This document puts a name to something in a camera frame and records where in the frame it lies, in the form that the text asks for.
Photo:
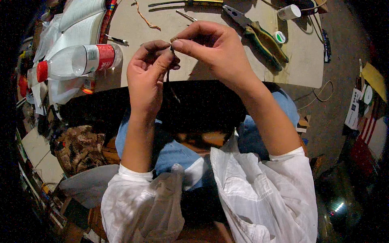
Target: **hand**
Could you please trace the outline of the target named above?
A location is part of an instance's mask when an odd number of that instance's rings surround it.
[[[127,68],[131,116],[151,122],[162,103],[163,77],[168,68],[179,69],[179,58],[163,40],[144,43],[134,54]]]
[[[175,51],[205,63],[235,92],[246,86],[248,80],[258,81],[239,36],[231,27],[195,21],[170,41]]]

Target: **table surface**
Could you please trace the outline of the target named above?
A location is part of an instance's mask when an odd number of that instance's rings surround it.
[[[184,6],[183,3],[148,7],[148,4],[155,2],[163,2],[163,0],[139,1],[139,11],[151,24],[158,25],[161,31],[148,27],[138,14],[136,5],[131,6],[134,1],[118,1],[118,6],[110,23],[109,35],[127,40],[129,46],[120,46],[123,51],[123,66],[110,71],[112,73],[104,75],[104,78],[102,78],[106,84],[104,86],[107,86],[107,84],[110,87],[127,86],[126,70],[128,63],[142,43],[158,39],[170,42],[169,40],[172,37],[191,23],[190,20],[176,13],[176,10],[198,20],[213,21],[231,26],[235,28],[239,36],[243,36],[239,26],[225,13],[222,13],[221,7],[189,7]],[[245,16],[252,21],[258,21],[261,27],[270,34],[280,30],[287,37],[287,42],[282,45],[282,50],[288,56],[289,63],[279,73],[271,72],[266,68],[263,58],[257,54],[252,44],[243,37],[242,43],[251,67],[261,80],[313,88],[322,86],[324,48],[309,18],[305,16],[282,21],[278,19],[277,11],[261,0],[224,0],[224,3],[245,13]],[[314,25],[316,30],[319,31],[316,21],[314,21]],[[171,81],[216,79],[201,62],[178,52],[176,54],[181,59],[181,68],[170,73]]]

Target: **camouflage fabric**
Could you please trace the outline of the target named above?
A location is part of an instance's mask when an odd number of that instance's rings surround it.
[[[93,133],[89,125],[66,129],[52,141],[52,150],[67,176],[109,164],[103,155],[104,133]]]

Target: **green pliers handle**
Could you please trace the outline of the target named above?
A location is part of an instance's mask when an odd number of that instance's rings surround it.
[[[281,50],[274,38],[266,30],[261,28],[258,21],[252,22],[246,27],[245,35],[255,43],[257,50],[277,71],[282,71],[279,59],[288,63],[289,58]]]

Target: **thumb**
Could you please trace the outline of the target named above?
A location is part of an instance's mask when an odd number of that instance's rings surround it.
[[[173,50],[185,55],[196,58],[197,60],[207,63],[211,47],[205,47],[192,40],[178,39],[172,42]]]
[[[171,51],[160,55],[149,69],[152,78],[157,81],[161,75],[164,75],[167,72],[173,60],[174,57]]]

